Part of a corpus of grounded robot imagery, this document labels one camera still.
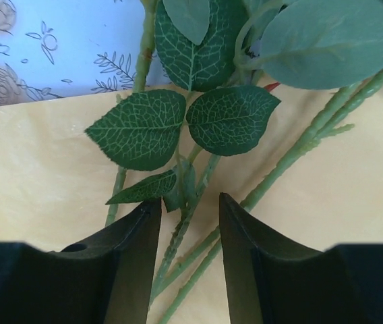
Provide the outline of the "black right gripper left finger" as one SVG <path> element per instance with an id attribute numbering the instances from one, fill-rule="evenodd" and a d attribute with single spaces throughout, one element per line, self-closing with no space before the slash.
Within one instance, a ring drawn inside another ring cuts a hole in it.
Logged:
<path id="1" fill-rule="evenodd" d="M 145 323 L 161 201 L 59 252 L 0 242 L 0 323 Z"/>

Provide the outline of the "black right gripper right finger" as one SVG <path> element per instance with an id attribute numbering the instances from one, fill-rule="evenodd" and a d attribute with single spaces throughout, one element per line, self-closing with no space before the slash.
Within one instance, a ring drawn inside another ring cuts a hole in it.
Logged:
<path id="1" fill-rule="evenodd" d="M 232 323 L 383 323 L 383 244 L 319 251 L 219 196 Z"/>

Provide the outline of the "floral patterned table mat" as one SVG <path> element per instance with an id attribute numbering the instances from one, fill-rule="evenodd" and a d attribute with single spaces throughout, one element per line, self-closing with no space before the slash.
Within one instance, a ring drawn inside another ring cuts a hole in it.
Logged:
<path id="1" fill-rule="evenodd" d="M 0 106 L 129 90 L 139 1 L 0 1 Z"/>

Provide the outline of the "white rose stem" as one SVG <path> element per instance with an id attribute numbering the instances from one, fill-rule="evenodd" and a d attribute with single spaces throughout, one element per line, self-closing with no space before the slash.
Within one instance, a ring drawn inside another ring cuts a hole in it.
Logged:
<path id="1" fill-rule="evenodd" d="M 214 229 L 180 263 L 174 258 L 205 189 L 224 156 L 252 150 L 264 133 L 275 100 L 252 107 L 258 80 L 267 73 L 277 84 L 307 90 L 333 90 L 274 169 L 246 196 L 252 209 L 294 162 L 322 139 L 346 132 L 341 121 L 383 86 L 383 1 L 265 1 L 252 8 L 234 42 L 234 83 L 204 88 L 197 85 L 197 64 L 191 62 L 185 88 L 201 92 L 188 119 L 195 145 L 186 159 L 177 160 L 177 202 L 181 219 L 156 273 L 152 296 L 157 297 L 195 261 L 202 262 L 160 318 L 168 323 L 189 291 L 220 252 Z"/>

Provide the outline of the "orange wrapping paper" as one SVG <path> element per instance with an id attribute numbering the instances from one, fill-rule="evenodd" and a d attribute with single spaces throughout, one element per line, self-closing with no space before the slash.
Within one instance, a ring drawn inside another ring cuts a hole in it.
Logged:
<path id="1" fill-rule="evenodd" d="M 216 227 L 221 192 L 242 200 L 291 148 L 331 93 L 279 86 L 259 145 L 221 159 L 178 251 Z M 117 168 L 84 134 L 113 93 L 0 107 L 0 240 L 61 250 L 101 229 Z M 269 189 L 253 214 L 297 242 L 383 242 L 383 88 Z"/>

